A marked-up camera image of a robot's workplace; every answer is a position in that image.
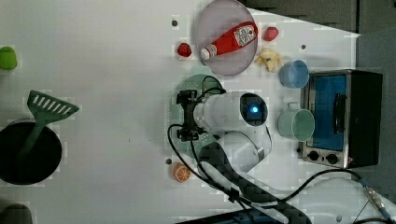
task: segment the label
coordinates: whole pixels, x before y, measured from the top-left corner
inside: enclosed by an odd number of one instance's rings
[[[236,42],[238,42],[240,47],[244,47],[247,43],[256,38],[256,33],[254,33],[252,25],[240,27],[233,32],[233,34],[235,35]]]
[[[207,46],[206,49],[209,51],[210,58],[218,54],[218,49],[212,44]]]

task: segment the green mug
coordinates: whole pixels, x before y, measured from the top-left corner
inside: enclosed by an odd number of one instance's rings
[[[308,140],[315,130],[315,119],[311,111],[301,109],[300,104],[288,104],[288,110],[280,115],[277,121],[280,135],[289,139],[304,142]]]

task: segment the cable connector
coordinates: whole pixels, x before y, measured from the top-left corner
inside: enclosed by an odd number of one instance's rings
[[[360,179],[359,182],[361,183],[361,185],[366,189],[367,188],[367,182],[365,179]]]
[[[384,203],[382,203],[379,194],[377,194],[375,190],[373,190],[372,188],[366,188],[365,194],[370,199],[370,201],[375,205],[376,208],[378,209],[385,208]]]

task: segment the green object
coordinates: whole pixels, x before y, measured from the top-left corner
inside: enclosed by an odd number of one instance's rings
[[[17,160],[19,161],[27,157],[41,131],[47,124],[66,119],[79,110],[76,105],[71,105],[39,91],[30,91],[27,106],[35,117],[35,127],[18,154]]]
[[[4,70],[12,70],[18,65],[17,54],[11,47],[3,47],[0,49],[0,68]]]
[[[308,140],[315,130],[315,119],[306,109],[300,109],[298,103],[289,103],[288,110],[277,121],[280,135],[289,139],[304,142]]]

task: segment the ketchup bottle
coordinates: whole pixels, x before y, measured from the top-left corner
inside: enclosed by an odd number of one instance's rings
[[[245,21],[224,33],[209,46],[201,49],[201,57],[208,60],[216,55],[233,52],[257,38],[258,29],[253,21]]]

